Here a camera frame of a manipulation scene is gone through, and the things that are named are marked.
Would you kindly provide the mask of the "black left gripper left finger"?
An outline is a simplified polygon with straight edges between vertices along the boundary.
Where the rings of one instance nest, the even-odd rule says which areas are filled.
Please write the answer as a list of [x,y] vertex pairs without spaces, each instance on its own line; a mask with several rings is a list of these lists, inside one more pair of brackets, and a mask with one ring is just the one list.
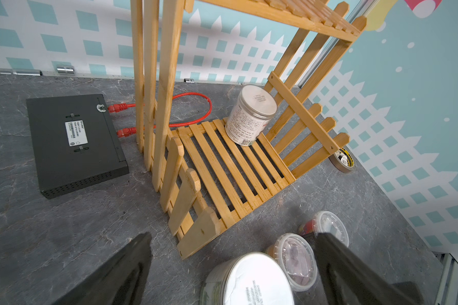
[[141,233],[56,304],[140,304],[151,266],[150,233]]

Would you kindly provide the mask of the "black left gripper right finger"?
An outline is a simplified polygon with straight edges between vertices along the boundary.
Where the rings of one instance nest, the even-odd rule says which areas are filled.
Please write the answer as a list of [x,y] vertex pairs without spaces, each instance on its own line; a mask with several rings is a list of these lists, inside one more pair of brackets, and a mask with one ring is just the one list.
[[390,284],[330,233],[316,239],[315,257],[328,304],[423,304],[414,282]]

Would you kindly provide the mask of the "white-label jar with lid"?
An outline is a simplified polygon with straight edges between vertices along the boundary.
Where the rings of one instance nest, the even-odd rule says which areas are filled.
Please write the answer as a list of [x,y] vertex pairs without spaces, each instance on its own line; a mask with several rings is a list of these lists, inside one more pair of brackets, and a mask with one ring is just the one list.
[[226,134],[236,144],[250,146],[276,112],[271,94],[255,85],[243,86],[226,122]]

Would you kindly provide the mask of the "yellow seed jar white lid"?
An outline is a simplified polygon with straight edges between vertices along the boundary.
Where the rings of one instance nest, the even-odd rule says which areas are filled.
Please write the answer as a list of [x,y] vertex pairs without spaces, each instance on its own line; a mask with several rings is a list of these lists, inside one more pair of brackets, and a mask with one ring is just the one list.
[[207,276],[200,304],[294,304],[286,273],[269,255],[251,252],[217,265]]

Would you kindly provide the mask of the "brown-label clear plastic cup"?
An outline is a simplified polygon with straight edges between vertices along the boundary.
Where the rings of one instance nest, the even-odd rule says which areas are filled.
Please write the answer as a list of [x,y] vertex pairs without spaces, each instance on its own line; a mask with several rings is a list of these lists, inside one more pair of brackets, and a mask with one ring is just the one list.
[[280,265],[293,291],[304,292],[315,284],[318,278],[316,258],[313,249],[302,236],[283,234],[264,253]]

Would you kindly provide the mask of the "red-label clear plastic cup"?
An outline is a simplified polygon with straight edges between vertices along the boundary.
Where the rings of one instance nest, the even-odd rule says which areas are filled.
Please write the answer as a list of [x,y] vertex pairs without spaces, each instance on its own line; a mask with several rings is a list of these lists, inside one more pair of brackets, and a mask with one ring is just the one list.
[[340,240],[346,247],[349,246],[349,235],[343,222],[330,211],[319,211],[314,217],[301,225],[298,234],[302,236],[314,250],[317,236],[320,233],[330,233]]

